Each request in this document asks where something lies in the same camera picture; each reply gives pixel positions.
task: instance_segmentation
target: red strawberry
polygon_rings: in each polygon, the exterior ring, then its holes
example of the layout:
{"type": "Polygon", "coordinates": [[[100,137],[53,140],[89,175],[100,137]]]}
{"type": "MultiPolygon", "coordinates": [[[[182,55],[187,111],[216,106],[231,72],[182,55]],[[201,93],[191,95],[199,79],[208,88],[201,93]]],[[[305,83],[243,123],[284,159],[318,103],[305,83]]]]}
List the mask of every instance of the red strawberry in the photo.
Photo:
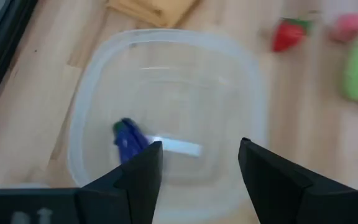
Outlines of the red strawberry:
{"type": "Polygon", "coordinates": [[[299,24],[282,20],[273,40],[273,51],[283,52],[298,44],[306,36],[306,30],[299,24]]]}

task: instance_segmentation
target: wooden surface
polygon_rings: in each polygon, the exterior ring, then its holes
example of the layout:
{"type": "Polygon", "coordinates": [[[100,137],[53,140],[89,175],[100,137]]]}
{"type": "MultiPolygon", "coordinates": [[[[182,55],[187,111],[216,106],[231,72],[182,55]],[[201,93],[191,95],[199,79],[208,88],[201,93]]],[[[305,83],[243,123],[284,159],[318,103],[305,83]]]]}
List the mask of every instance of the wooden surface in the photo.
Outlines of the wooden surface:
{"type": "MultiPolygon", "coordinates": [[[[358,104],[340,84],[347,49],[327,23],[358,10],[347,0],[201,0],[181,28],[229,36],[254,52],[270,96],[269,148],[358,188],[358,104]],[[264,38],[281,16],[314,17],[313,35],[284,54],[264,38]]],[[[65,168],[67,126],[78,81],[93,51],[123,30],[148,28],[105,8],[105,0],[40,0],[0,89],[0,186],[73,185],[65,168]]],[[[214,223],[256,223],[244,204],[214,223]]]]}

